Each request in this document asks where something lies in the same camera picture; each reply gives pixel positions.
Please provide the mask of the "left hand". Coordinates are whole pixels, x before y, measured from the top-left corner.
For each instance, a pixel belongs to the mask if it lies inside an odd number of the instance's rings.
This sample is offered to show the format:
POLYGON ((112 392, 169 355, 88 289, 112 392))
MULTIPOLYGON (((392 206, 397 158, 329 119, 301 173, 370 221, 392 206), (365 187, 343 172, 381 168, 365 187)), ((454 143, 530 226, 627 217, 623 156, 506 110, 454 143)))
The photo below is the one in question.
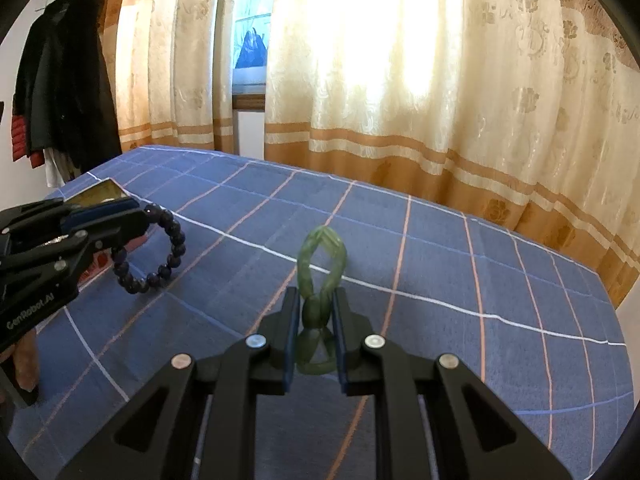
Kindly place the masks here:
POLYGON ((22 339, 1 352, 1 361, 11 359, 15 366, 15 379, 21 389, 32 392, 39 382, 37 331, 30 330, 22 339))

